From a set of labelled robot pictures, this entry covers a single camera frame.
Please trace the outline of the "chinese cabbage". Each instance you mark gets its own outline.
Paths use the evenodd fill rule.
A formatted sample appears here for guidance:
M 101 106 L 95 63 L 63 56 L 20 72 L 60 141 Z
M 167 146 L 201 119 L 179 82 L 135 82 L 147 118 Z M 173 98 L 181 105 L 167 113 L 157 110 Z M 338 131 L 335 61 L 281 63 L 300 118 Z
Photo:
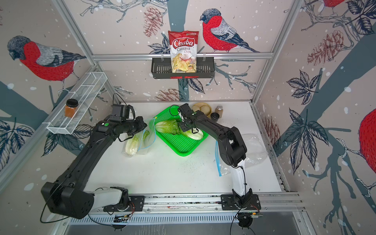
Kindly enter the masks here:
M 148 147 L 150 136 L 151 133 L 148 130 L 137 133 L 131 139 L 126 141 L 123 148 L 123 154 L 133 157 L 137 154 L 144 153 Z
M 155 124 L 155 130 L 163 134 L 178 135 L 180 134 L 180 129 L 177 120 L 164 120 Z
M 191 129 L 191 130 L 188 130 L 186 132 L 184 132 L 182 129 L 180 129 L 180 133 L 187 137 L 187 138 L 190 138 L 192 140 L 196 140 L 196 141 L 199 141 L 203 138 L 203 132 L 197 128 L 194 128 L 194 129 Z

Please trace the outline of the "chinese cabbage front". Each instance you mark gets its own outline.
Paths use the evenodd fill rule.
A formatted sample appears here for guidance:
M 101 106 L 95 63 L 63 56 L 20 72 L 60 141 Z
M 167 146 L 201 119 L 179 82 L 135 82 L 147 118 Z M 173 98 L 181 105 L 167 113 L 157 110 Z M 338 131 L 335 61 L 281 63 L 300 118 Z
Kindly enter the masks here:
M 137 154 L 144 153 L 148 147 L 150 136 L 151 133 L 148 130 L 137 133 L 131 139 L 126 141 L 123 148 L 123 154 L 133 157 Z

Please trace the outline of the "green plastic basket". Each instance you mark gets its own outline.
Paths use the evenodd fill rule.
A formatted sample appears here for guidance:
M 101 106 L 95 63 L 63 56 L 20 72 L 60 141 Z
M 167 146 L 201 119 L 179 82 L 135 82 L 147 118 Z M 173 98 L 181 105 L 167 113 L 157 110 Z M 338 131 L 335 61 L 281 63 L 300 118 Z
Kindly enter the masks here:
M 159 114 L 157 114 L 154 118 L 156 118 L 156 122 L 164 120 L 182 120 L 181 115 L 178 113 L 178 106 L 172 105 Z M 171 134 L 163 134 L 156 131 L 157 136 L 167 144 L 176 154 L 179 156 L 188 156 L 209 136 L 206 132 L 203 132 L 203 138 L 199 141 L 192 140 L 183 136 L 181 133 L 178 135 L 171 135 Z

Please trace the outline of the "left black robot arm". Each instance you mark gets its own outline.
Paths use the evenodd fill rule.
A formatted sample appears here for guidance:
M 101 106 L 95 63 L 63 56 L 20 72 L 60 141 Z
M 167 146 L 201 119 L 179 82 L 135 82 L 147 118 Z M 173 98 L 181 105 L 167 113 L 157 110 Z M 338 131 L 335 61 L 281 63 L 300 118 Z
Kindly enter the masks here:
M 147 127 L 143 117 L 136 116 L 131 105 L 114 104 L 112 113 L 90 131 L 89 140 L 67 170 L 53 183 L 46 182 L 41 194 L 51 213 L 82 219 L 93 209 L 106 206 L 130 206 L 128 190 L 109 187 L 86 192 L 86 184 L 105 151 L 121 134 L 134 137 Z

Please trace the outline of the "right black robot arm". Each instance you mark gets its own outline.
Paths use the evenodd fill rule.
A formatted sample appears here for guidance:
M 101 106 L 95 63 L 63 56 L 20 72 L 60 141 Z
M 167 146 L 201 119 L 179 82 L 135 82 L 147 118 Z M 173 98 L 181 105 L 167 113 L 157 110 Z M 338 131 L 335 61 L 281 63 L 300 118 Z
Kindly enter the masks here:
M 246 144 L 236 127 L 226 127 L 211 120 L 201 111 L 193 111 L 185 103 L 178 107 L 182 121 L 179 123 L 183 132 L 194 129 L 206 132 L 218 143 L 219 156 L 231 168 L 234 202 L 239 209 L 251 203 L 252 189 L 247 185 L 245 173 Z

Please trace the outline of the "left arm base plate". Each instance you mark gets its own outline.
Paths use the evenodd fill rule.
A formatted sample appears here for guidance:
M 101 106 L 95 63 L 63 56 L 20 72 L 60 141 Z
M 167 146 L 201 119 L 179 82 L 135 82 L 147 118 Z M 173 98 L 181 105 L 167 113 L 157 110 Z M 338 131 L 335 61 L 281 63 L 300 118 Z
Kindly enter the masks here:
M 119 203 L 108 205 L 103 208 L 104 212 L 141 212 L 144 207 L 144 196 L 126 196 Z

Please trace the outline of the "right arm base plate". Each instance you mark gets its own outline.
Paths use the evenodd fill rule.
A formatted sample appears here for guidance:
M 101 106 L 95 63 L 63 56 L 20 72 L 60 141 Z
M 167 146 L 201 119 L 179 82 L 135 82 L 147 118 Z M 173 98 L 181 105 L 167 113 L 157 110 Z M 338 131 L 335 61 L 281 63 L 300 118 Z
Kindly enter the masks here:
M 257 194 L 251 196 L 242 196 L 237 197 L 232 194 L 222 194 L 220 204 L 222 210 L 231 211 L 231 210 L 261 210 L 260 199 Z

